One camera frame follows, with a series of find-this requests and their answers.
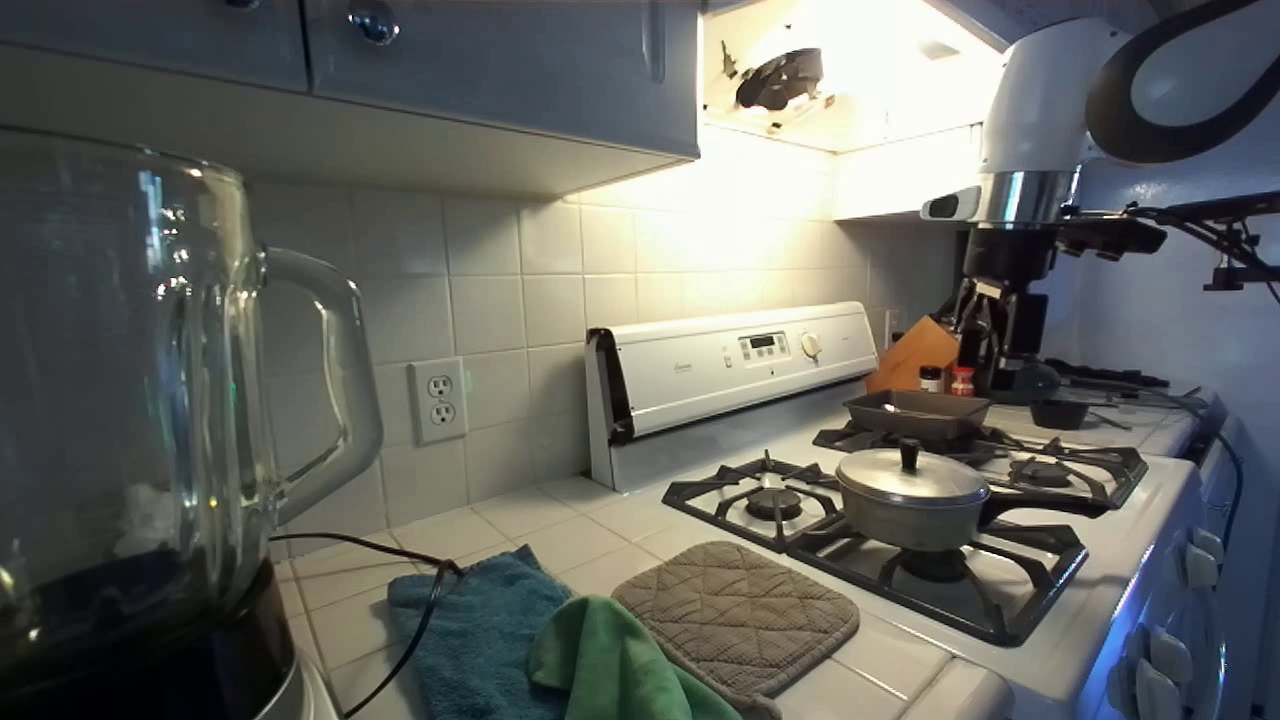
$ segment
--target green towel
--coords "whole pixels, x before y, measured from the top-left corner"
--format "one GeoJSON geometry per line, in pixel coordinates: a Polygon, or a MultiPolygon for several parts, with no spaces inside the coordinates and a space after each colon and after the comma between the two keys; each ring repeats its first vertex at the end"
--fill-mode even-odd
{"type": "Polygon", "coordinates": [[[566,693],[562,720],[734,720],[674,667],[649,628],[604,597],[562,606],[532,643],[526,678],[566,693]]]}

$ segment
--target orange object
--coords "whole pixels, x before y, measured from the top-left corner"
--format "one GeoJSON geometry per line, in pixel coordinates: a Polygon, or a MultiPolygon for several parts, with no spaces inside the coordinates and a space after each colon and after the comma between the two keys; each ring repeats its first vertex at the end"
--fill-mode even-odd
{"type": "Polygon", "coordinates": [[[937,322],[918,316],[884,358],[881,370],[864,379],[869,394],[913,394],[918,389],[918,370],[937,366],[946,370],[957,366],[960,344],[946,328],[937,322]]]}

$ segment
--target cabinet door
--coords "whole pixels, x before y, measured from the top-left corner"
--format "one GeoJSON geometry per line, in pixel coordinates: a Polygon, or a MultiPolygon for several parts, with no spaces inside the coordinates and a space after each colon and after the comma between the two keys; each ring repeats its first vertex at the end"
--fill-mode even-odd
{"type": "Polygon", "coordinates": [[[5,0],[0,41],[241,86],[308,89],[296,0],[5,0]]]}
{"type": "Polygon", "coordinates": [[[696,152],[696,0],[304,0],[311,92],[696,152]]]}

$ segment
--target gas stove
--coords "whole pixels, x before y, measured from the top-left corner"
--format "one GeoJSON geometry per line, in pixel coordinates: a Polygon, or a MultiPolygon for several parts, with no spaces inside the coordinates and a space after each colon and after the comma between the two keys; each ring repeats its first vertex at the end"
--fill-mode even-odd
{"type": "Polygon", "coordinates": [[[1122,409],[1111,418],[1132,434],[1082,438],[993,409],[969,455],[988,483],[1095,497],[1111,511],[1010,507],[962,550],[918,556],[838,511],[837,465],[874,450],[843,409],[870,370],[861,305],[593,328],[593,480],[772,550],[861,613],[1003,678],[1017,718],[1127,713],[1117,671],[1132,678],[1122,655],[1176,584],[1172,550],[1190,524],[1190,467],[1150,455],[1187,434],[1181,418],[1122,409]]]}

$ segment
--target glass pitcher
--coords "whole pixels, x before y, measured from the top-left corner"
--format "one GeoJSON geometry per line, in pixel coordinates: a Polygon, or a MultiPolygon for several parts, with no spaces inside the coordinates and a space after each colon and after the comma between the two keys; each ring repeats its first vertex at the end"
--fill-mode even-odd
{"type": "Polygon", "coordinates": [[[375,454],[356,284],[258,249],[236,171],[0,130],[0,684],[231,607],[267,529],[375,454]],[[314,300],[341,430],[291,477],[265,409],[273,281],[314,300]]]}

